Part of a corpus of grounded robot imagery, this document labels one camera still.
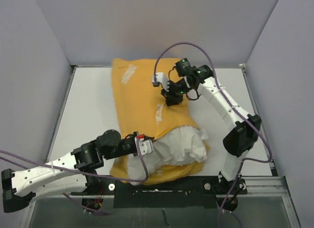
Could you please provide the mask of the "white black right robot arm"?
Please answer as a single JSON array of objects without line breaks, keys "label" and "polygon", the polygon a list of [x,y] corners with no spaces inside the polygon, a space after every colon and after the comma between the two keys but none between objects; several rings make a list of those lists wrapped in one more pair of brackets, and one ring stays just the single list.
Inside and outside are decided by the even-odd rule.
[{"label": "white black right robot arm", "polygon": [[155,86],[162,87],[161,94],[165,97],[166,104],[180,104],[183,96],[193,89],[214,107],[230,130],[223,139],[227,154],[221,171],[222,178],[218,181],[219,189],[230,193],[236,187],[235,179],[241,161],[258,140],[261,118],[244,110],[215,79],[214,72],[207,65],[191,66],[184,58],[176,62],[173,68],[180,78],[176,82],[161,72],[155,72],[152,78]]}]

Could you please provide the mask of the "blue yellow Mickey pillowcase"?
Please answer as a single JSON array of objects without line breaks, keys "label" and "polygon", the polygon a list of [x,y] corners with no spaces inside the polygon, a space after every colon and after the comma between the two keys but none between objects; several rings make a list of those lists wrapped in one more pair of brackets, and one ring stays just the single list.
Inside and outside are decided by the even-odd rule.
[{"label": "blue yellow Mickey pillowcase", "polygon": [[[120,133],[123,137],[139,132],[154,138],[154,142],[168,132],[181,126],[199,128],[189,113],[188,100],[169,107],[158,87],[153,87],[154,71],[170,75],[173,81],[179,79],[172,71],[176,58],[112,61],[111,82]],[[149,178],[142,162],[131,154],[115,160],[110,174],[129,178],[133,185]]]}]

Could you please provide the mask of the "white pillow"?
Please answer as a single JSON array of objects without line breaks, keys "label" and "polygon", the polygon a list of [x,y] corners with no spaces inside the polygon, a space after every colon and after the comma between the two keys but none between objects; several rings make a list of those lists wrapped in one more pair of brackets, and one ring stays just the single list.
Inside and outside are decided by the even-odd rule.
[{"label": "white pillow", "polygon": [[149,178],[144,185],[173,181],[199,173],[208,158],[208,135],[204,129],[181,126],[153,142],[143,155]]}]

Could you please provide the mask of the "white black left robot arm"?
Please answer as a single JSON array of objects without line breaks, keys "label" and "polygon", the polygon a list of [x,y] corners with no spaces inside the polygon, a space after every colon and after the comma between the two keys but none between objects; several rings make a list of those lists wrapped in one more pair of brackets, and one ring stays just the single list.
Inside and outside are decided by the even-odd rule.
[{"label": "white black left robot arm", "polygon": [[96,170],[104,167],[107,160],[131,154],[140,159],[147,172],[143,156],[153,152],[153,141],[153,137],[138,132],[122,138],[118,131],[107,130],[95,140],[45,164],[2,150],[2,154],[34,165],[23,171],[5,169],[1,172],[3,210],[5,213],[17,212],[31,202],[52,195],[94,194],[98,192],[102,178],[130,182],[129,178],[100,175]]}]

